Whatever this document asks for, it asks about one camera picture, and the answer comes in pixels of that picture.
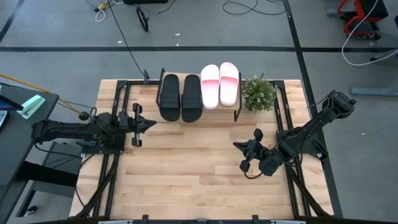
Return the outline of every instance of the yellow cable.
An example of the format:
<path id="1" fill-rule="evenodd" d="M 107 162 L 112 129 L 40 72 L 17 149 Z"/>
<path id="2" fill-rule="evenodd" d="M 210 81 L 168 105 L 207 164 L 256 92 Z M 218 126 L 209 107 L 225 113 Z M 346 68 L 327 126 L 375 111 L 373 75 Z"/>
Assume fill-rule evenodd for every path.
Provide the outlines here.
<path id="1" fill-rule="evenodd" d="M 24 81 L 22 81 L 22 80 L 19 80 L 19 79 L 14 78 L 14 77 L 10 77 L 10 76 L 5 75 L 5 74 L 2 74 L 2 73 L 0 73 L 0 77 L 7 78 L 7 79 L 9 79 L 9 80 L 11 80 L 11 81 L 18 82 L 18 83 L 23 84 L 23 85 L 25 85 L 25 86 L 29 86 L 29 87 L 35 88 L 36 90 L 40 90 L 40 91 L 43 91 L 43 92 L 45 92 L 45 93 L 51 93 L 50 91 L 48 91 L 48 90 L 46 90 L 46 89 L 43 89 L 42 87 L 39 87 L 39 86 L 30 84 L 30 83 L 24 82 Z M 80 111 L 76 110 L 72 105 L 70 105 L 70 104 L 69 104 L 68 102 L 66 102 L 64 99 L 62 99 L 62 98 L 60 97 L 59 100 L 62 101 L 63 103 L 65 103 L 71 110 L 73 110 L 74 112 L 80 114 Z"/>

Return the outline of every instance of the slide sandal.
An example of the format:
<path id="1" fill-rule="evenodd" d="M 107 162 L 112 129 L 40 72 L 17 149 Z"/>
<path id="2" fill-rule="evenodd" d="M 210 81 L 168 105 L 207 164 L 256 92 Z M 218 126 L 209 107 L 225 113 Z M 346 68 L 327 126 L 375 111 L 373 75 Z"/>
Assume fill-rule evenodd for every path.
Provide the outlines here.
<path id="1" fill-rule="evenodd" d="M 159 111 L 166 121 L 180 119 L 180 81 L 174 74 L 166 75 L 162 83 L 160 93 Z"/>
<path id="2" fill-rule="evenodd" d="M 188 75 L 181 95 L 181 118 L 187 123 L 194 122 L 200 118 L 202 111 L 200 79 L 197 75 Z"/>
<path id="3" fill-rule="evenodd" d="M 239 88 L 238 69 L 229 62 L 220 67 L 220 101 L 225 106 L 233 106 Z"/>
<path id="4" fill-rule="evenodd" d="M 217 65 L 207 65 L 201 71 L 200 86 L 203 106 L 208 110 L 216 109 L 220 89 L 220 71 Z"/>

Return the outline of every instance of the pink slipper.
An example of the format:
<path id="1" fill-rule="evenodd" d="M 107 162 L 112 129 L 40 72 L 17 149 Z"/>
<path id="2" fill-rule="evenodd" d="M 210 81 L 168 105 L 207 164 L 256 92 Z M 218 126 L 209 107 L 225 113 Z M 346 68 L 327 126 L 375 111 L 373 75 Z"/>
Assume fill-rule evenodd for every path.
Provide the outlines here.
<path id="1" fill-rule="evenodd" d="M 216 109 L 220 87 L 220 71 L 217 65 L 207 65 L 201 71 L 200 87 L 203 106 L 208 110 Z"/>
<path id="2" fill-rule="evenodd" d="M 224 62 L 220 67 L 220 101 L 225 106 L 233 106 L 239 88 L 238 69 L 229 62 Z"/>

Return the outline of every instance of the green object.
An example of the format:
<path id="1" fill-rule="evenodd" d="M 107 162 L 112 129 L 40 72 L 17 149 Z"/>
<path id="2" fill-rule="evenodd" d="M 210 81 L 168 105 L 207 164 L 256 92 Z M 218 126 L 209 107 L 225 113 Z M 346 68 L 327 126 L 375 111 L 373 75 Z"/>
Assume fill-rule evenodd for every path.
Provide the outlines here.
<path id="1" fill-rule="evenodd" d="M 254 76 L 242 83 L 244 105 L 249 111 L 270 111 L 276 98 L 276 90 L 268 80 Z"/>
<path id="2" fill-rule="evenodd" d="M 44 98 L 39 95 L 35 95 L 22 105 L 24 107 L 23 110 L 17 112 L 21 114 L 23 118 L 29 119 L 44 102 Z"/>

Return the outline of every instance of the black slipper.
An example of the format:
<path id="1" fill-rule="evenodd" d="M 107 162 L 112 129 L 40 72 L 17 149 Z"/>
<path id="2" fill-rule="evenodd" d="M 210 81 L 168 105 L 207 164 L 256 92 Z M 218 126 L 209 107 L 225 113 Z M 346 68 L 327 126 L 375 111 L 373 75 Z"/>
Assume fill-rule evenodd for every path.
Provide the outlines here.
<path id="1" fill-rule="evenodd" d="M 166 121 L 180 119 L 180 83 L 174 74 L 166 75 L 162 82 L 160 93 L 159 111 Z"/>
<path id="2" fill-rule="evenodd" d="M 181 107 L 183 121 L 189 123 L 200 118 L 203 105 L 201 102 L 200 79 L 197 75 L 188 75 L 185 78 Z"/>

